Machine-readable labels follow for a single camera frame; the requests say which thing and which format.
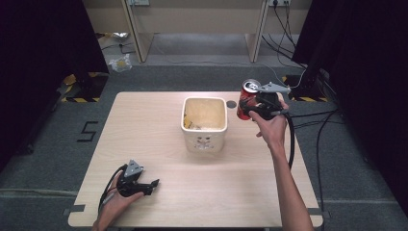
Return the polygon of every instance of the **crumpled plastic wrapper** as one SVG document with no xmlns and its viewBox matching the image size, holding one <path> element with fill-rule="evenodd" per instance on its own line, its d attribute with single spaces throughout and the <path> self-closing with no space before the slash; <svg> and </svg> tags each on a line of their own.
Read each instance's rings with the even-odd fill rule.
<svg viewBox="0 0 408 231">
<path fill-rule="evenodd" d="M 116 72 L 122 72 L 125 70 L 130 70 L 132 65 L 130 64 L 129 54 L 117 59 L 117 60 L 110 60 L 109 65 L 112 66 L 112 69 Z"/>
</svg>

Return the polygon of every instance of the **can lid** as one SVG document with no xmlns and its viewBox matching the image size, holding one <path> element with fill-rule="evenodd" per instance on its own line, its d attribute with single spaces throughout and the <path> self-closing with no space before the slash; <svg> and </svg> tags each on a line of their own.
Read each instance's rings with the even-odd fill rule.
<svg viewBox="0 0 408 231">
<path fill-rule="evenodd" d="M 260 87 L 261 84 L 254 79 L 248 79 L 243 82 L 242 86 L 247 92 L 254 93 L 258 92 L 258 87 Z"/>
</svg>

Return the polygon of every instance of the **soda can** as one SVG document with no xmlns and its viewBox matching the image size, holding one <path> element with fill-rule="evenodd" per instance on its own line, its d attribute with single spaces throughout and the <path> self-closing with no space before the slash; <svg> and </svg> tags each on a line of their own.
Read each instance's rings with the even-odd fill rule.
<svg viewBox="0 0 408 231">
<path fill-rule="evenodd" d="M 254 79 L 243 81 L 241 88 L 240 101 L 237 107 L 237 116 L 242 120 L 249 120 L 250 116 L 243 108 L 245 106 L 256 106 L 258 103 L 255 96 L 258 93 L 258 88 L 261 84 Z"/>
</svg>

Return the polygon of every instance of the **hand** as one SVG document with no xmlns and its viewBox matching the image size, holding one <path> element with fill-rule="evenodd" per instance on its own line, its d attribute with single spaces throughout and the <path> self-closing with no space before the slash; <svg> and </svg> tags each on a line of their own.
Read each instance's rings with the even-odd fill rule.
<svg viewBox="0 0 408 231">
<path fill-rule="evenodd" d="M 92 230 L 106 230 L 110 225 L 112 225 L 117 218 L 129 207 L 130 204 L 135 202 L 144 196 L 143 192 L 135 193 L 131 196 L 124 197 L 116 189 L 116 183 L 122 171 L 120 171 L 112 181 L 109 188 L 109 193 L 106 198 L 109 198 L 111 194 L 113 197 L 103 205 L 101 211 L 99 212 L 99 217 L 92 226 Z"/>
<path fill-rule="evenodd" d="M 283 101 L 279 100 L 284 109 L 289 109 L 289 106 Z M 260 132 L 257 137 L 263 137 L 267 143 L 272 155 L 282 153 L 285 143 L 286 119 L 283 115 L 277 115 L 271 120 L 264 120 L 260 115 L 251 111 L 249 115 L 258 124 Z"/>
</svg>

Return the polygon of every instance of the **beige plastic bin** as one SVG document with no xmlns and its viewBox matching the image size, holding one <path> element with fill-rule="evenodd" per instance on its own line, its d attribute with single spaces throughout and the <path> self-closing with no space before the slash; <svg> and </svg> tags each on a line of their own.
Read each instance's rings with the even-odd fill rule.
<svg viewBox="0 0 408 231">
<path fill-rule="evenodd" d="M 227 130 L 225 100 L 217 97 L 188 97 L 183 104 L 181 128 L 191 152 L 219 152 Z"/>
</svg>

